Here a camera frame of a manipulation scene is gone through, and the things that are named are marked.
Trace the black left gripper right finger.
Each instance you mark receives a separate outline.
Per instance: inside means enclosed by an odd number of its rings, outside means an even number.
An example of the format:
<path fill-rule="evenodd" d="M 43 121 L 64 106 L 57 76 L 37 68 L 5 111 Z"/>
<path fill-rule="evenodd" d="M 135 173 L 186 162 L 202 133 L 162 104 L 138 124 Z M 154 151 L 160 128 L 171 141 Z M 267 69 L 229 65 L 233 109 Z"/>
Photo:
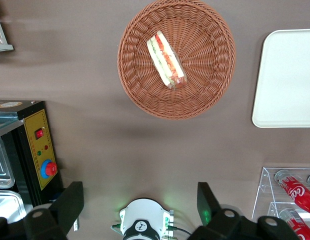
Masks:
<path fill-rule="evenodd" d="M 190 240 L 256 240 L 257 225 L 237 210 L 223 208 L 206 182 L 197 184 L 197 211 L 202 225 Z"/>

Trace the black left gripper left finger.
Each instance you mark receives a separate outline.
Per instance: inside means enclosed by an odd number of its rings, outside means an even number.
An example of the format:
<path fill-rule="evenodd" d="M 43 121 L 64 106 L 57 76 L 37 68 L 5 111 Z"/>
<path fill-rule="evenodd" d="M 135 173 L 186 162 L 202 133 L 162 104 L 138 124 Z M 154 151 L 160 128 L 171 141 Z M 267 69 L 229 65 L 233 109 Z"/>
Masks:
<path fill-rule="evenodd" d="M 37 206 L 27 214 L 23 219 L 26 238 L 66 240 L 83 208 L 83 183 L 74 181 L 53 203 Z"/>

